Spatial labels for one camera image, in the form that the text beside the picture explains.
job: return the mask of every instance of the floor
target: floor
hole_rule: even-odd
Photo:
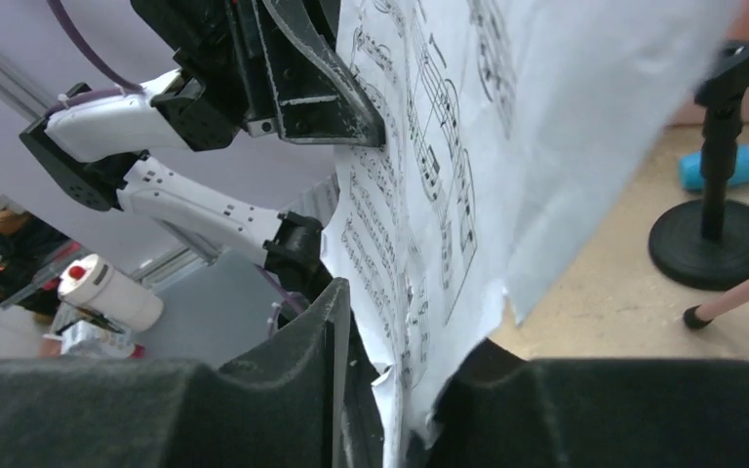
[[[746,126],[740,142],[749,142]],[[692,196],[678,184],[677,162],[697,151],[700,128],[676,128],[659,141],[599,232],[525,323],[511,317],[495,342],[537,357],[716,357],[749,361],[749,303],[694,333],[682,312],[710,292],[679,286],[650,263],[648,233],[669,208]],[[730,196],[749,204],[749,184]]]

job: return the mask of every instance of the red button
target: red button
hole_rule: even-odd
[[[70,278],[74,280],[81,280],[82,278],[84,278],[85,273],[87,272],[88,271],[84,269],[84,267],[75,265],[75,266],[71,266],[70,269],[67,270],[67,276],[69,276]]]

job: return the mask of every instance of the white container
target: white container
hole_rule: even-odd
[[[70,263],[60,277],[61,300],[100,312],[134,332],[149,329],[162,315],[162,299],[95,253]]]

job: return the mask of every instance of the blue tube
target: blue tube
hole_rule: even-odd
[[[701,158],[701,152],[696,152],[679,161],[679,182],[685,190],[701,190],[704,187],[705,181],[699,173]],[[736,153],[736,171],[730,178],[729,185],[745,182],[749,182],[749,144],[739,146]]]

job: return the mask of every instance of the torn paper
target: torn paper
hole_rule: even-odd
[[[735,0],[344,0],[337,51],[384,148],[337,151],[348,278],[395,466],[471,349],[521,323],[689,89]]]

